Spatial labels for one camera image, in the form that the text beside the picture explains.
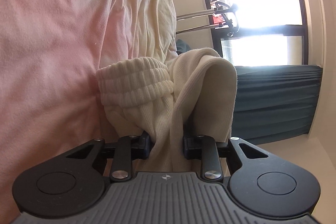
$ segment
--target window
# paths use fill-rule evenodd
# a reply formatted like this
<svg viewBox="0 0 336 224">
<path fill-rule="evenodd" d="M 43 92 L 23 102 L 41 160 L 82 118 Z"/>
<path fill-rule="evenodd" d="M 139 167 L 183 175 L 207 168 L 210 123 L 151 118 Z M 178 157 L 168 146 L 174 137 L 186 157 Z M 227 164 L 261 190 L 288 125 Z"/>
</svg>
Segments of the window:
<svg viewBox="0 0 336 224">
<path fill-rule="evenodd" d="M 214 49 L 235 66 L 297 65 L 308 62 L 304 0 L 217 0 L 237 4 L 240 30 L 212 29 Z M 215 1 L 206 0 L 208 9 Z M 236 18 L 227 17 L 236 24 Z M 210 17 L 210 23 L 220 22 Z"/>
</svg>

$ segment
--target white crosshair logo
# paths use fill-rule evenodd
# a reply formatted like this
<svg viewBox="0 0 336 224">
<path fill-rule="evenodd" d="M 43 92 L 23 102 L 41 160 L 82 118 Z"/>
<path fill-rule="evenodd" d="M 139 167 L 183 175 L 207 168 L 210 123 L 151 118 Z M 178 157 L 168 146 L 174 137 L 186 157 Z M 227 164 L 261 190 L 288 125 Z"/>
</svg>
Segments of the white crosshair logo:
<svg viewBox="0 0 336 224">
<path fill-rule="evenodd" d="M 161 178 L 163 178 L 164 180 L 169 180 L 172 178 L 172 176 L 168 175 L 168 174 L 165 174 L 163 175 Z"/>
</svg>

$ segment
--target window frame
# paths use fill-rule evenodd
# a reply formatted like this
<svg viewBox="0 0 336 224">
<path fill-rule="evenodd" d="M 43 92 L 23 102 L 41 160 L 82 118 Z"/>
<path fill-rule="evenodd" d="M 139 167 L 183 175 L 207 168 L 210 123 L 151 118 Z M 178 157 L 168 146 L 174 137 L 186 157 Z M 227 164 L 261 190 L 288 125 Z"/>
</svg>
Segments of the window frame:
<svg viewBox="0 0 336 224">
<path fill-rule="evenodd" d="M 249 37 L 252 35 L 263 35 L 263 34 L 282 34 L 284 36 L 301 36 L 302 37 L 302 64 L 308 65 L 308 23 L 307 23 L 307 11 L 305 0 L 299 0 L 302 25 L 278 25 L 262 28 L 240 28 L 239 32 L 231 39 Z M 210 0 L 205 0 L 206 8 L 211 9 Z M 209 16 L 209 23 L 213 24 L 213 17 Z M 213 48 L 218 52 L 218 54 L 223 57 L 221 38 L 227 37 L 227 32 L 225 28 L 222 29 L 211 29 Z"/>
</svg>

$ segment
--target metal screw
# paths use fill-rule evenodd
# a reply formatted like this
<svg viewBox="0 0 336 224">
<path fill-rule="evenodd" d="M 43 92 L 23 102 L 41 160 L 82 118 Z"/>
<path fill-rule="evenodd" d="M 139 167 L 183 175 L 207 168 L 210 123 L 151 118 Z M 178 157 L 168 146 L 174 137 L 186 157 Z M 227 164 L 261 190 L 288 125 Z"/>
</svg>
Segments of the metal screw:
<svg viewBox="0 0 336 224">
<path fill-rule="evenodd" d="M 219 173 L 218 171 L 211 170 L 211 171 L 205 172 L 204 176 L 207 179 L 219 179 L 221 177 L 221 173 Z"/>
<path fill-rule="evenodd" d="M 115 179 L 125 179 L 126 177 L 128 177 L 128 172 L 124 170 L 117 170 L 112 173 L 112 177 L 114 177 Z"/>
</svg>

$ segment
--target ribbed gray plate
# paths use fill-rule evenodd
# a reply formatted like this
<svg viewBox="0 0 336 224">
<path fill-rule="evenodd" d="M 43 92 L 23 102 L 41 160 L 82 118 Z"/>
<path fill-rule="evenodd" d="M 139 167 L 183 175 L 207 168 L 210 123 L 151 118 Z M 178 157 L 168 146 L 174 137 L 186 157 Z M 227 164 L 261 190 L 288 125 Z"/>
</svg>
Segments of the ribbed gray plate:
<svg viewBox="0 0 336 224">
<path fill-rule="evenodd" d="M 91 209 L 65 219 L 40 219 L 23 213 L 13 224 L 313 224 L 311 216 L 276 221 L 245 212 L 223 186 L 195 173 L 139 172 L 112 184 Z"/>
</svg>

